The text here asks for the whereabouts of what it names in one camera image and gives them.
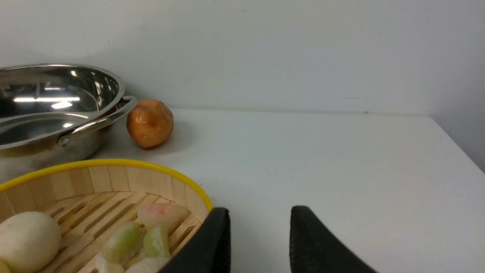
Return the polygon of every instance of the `pot rim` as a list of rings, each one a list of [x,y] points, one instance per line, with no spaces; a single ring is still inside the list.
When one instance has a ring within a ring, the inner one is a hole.
[[[116,97],[106,107],[104,107],[101,111],[99,111],[96,116],[93,116],[90,119],[86,119],[86,122],[85,123],[79,124],[78,126],[75,126],[75,127],[69,127],[69,128],[65,128],[65,129],[60,129],[60,130],[54,131],[54,132],[52,132],[52,133],[50,133],[48,135],[45,135],[45,136],[37,136],[37,137],[30,138],[30,139],[22,140],[22,141],[17,141],[17,142],[12,142],[12,143],[8,143],[8,144],[3,144],[3,145],[0,145],[0,150],[12,148],[12,147],[17,147],[17,146],[21,146],[21,145],[24,145],[24,144],[36,142],[36,141],[43,140],[43,139],[46,139],[46,138],[49,138],[49,137],[53,137],[53,136],[56,136],[56,135],[61,135],[61,134],[65,134],[67,132],[74,131],[79,126],[83,126],[84,124],[86,124],[88,122],[92,122],[92,121],[94,121],[94,120],[102,117],[103,115],[105,115],[108,111],[112,110],[113,107],[116,107],[116,105],[120,102],[120,100],[122,99],[122,97],[125,95],[126,85],[125,85],[125,83],[123,82],[123,80],[121,80],[121,78],[118,75],[114,74],[111,71],[108,71],[108,70],[105,70],[105,69],[102,69],[102,68],[98,68],[98,67],[94,67],[94,66],[77,65],[77,64],[57,64],[57,63],[52,63],[52,64],[31,64],[31,65],[21,65],[21,66],[3,67],[3,68],[0,68],[0,71],[2,71],[2,70],[21,69],[21,68],[36,68],[36,67],[68,67],[68,68],[88,68],[88,69],[93,69],[93,70],[102,72],[102,73],[104,73],[104,74],[112,77],[116,81],[116,83],[118,84],[118,86],[119,86],[118,93],[117,93]]]

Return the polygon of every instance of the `pot handle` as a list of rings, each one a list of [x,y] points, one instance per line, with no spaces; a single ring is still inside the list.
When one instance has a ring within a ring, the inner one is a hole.
[[[73,131],[66,133],[65,135],[59,138],[59,140],[57,141],[57,144],[61,147],[65,147],[69,142],[69,138],[73,136],[77,136],[79,134],[90,132],[90,131],[99,130],[108,125],[113,124],[113,122],[117,121],[118,119],[122,118],[124,115],[128,114],[131,110],[133,110],[137,102],[138,100],[134,96],[124,96],[119,102],[119,103],[124,103],[125,104],[124,106],[117,109],[112,114],[109,114],[101,119],[97,119],[92,122],[86,123],[82,126],[77,127]]]

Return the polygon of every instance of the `white table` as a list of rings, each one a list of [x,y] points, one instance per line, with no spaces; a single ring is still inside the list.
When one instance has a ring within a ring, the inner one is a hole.
[[[485,271],[485,175],[430,118],[173,113],[162,147],[138,148],[119,122],[95,157],[146,160],[199,183],[230,210],[233,272],[290,271],[298,204],[381,273]]]

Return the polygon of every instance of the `bamboo steamer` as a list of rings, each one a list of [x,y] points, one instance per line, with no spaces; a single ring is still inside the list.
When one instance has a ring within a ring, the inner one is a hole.
[[[186,209],[169,229],[174,255],[197,232],[213,206],[187,176],[143,161],[85,160],[10,180],[0,185],[0,222],[24,211],[50,215],[63,236],[57,256],[40,272],[96,273],[94,256],[114,230],[126,222],[138,222],[140,206],[168,202]],[[136,254],[123,266],[127,269],[139,260]]]

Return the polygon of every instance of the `white wall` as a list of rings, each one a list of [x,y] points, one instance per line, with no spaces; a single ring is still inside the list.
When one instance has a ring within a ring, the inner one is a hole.
[[[171,107],[431,115],[485,168],[483,0],[0,2],[0,66],[99,66]]]

